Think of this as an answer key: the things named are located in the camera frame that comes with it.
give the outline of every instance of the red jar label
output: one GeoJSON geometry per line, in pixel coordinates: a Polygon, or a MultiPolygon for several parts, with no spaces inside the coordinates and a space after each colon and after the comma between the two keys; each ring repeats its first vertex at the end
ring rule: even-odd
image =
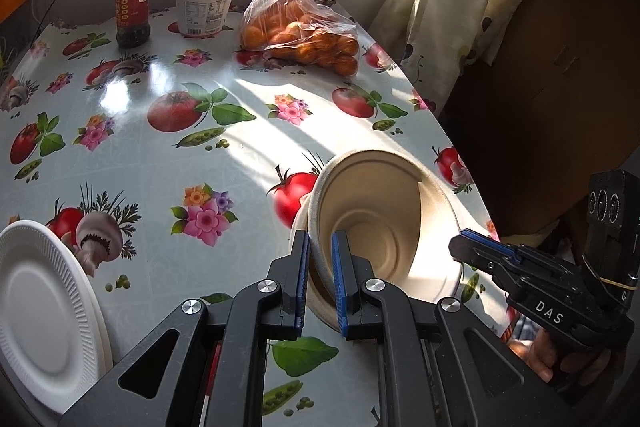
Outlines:
{"type": "Polygon", "coordinates": [[[148,0],[116,0],[116,26],[125,28],[147,22],[148,0]]]}

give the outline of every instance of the glass jar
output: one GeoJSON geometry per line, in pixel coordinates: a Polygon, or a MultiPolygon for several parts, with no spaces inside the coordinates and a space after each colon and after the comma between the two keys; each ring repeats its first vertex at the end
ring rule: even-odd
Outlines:
{"type": "Polygon", "coordinates": [[[116,40],[121,48],[135,48],[151,35],[148,0],[116,0],[116,40]]]}

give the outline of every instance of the foam plate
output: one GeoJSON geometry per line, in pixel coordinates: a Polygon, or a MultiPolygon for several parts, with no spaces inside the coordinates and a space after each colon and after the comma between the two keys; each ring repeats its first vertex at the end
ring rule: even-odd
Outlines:
{"type": "Polygon", "coordinates": [[[0,233],[0,349],[30,393],[57,413],[110,364],[91,293],[78,261],[40,223],[17,221],[0,233]]]}

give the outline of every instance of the plastic tub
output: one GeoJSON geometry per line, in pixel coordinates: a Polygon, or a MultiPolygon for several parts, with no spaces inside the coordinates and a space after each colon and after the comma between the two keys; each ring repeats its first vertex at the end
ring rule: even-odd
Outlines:
{"type": "Polygon", "coordinates": [[[176,0],[178,31],[186,37],[208,37],[222,30],[231,0],[176,0]]]}

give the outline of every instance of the clear plastic bag of oranges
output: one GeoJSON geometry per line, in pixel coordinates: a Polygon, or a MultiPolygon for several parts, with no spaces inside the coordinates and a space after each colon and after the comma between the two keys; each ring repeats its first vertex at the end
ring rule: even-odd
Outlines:
{"type": "Polygon", "coordinates": [[[355,74],[356,25],[318,1],[329,0],[252,0],[242,21],[242,48],[355,74]]]}

